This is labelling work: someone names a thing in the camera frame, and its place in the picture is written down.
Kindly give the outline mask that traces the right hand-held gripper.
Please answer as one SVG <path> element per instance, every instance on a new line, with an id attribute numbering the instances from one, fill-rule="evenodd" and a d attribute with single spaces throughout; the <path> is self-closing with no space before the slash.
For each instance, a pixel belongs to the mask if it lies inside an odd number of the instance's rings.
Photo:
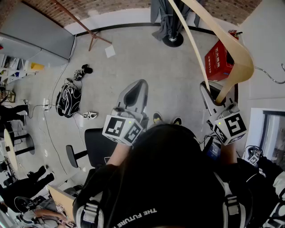
<path id="1" fill-rule="evenodd" d="M 229 106 L 223 109 L 223 105 L 216 102 L 222 85 L 210 81 L 209 88 L 210 90 L 206 87 L 205 81 L 200 83 L 203 102 L 211 115 L 209 121 L 213 125 L 212 130 L 224 145 L 241 139 L 246 134 L 247 128 L 240 114 L 238 104 L 233 103 L 230 96 L 226 96 L 224 104 Z"/>

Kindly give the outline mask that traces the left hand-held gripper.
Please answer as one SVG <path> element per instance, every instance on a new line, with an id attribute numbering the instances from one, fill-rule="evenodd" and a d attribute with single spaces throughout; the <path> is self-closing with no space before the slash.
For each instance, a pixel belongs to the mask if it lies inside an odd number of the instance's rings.
<path id="1" fill-rule="evenodd" d="M 120 93 L 117 107 L 106 116 L 102 135 L 116 143 L 132 146 L 139 135 L 147 129 L 149 118 L 143 112 L 147 96 L 146 80 L 137 80 L 128 85 Z"/>

